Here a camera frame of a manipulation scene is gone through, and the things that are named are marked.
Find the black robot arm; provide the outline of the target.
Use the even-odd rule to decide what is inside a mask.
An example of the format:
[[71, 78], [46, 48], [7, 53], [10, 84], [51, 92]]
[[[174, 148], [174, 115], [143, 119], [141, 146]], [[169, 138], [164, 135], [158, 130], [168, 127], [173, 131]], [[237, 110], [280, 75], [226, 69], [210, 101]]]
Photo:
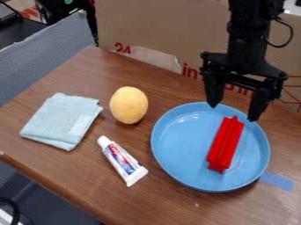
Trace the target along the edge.
[[217, 106], [226, 85], [255, 92], [248, 119], [259, 120], [271, 101], [281, 97], [288, 74], [267, 61], [271, 22], [280, 22], [285, 0], [229, 0], [229, 48], [225, 54], [201, 54], [208, 103]]

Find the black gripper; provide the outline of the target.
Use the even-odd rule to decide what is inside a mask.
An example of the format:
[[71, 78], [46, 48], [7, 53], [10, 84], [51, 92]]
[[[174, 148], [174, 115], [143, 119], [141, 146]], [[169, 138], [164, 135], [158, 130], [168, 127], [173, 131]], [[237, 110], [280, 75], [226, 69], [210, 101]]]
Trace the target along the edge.
[[208, 103], [216, 107], [224, 99], [226, 84], [256, 92], [248, 120], [257, 121], [271, 101], [280, 98], [287, 72], [267, 61], [267, 37], [229, 37], [226, 53], [204, 52], [200, 74], [204, 76]]

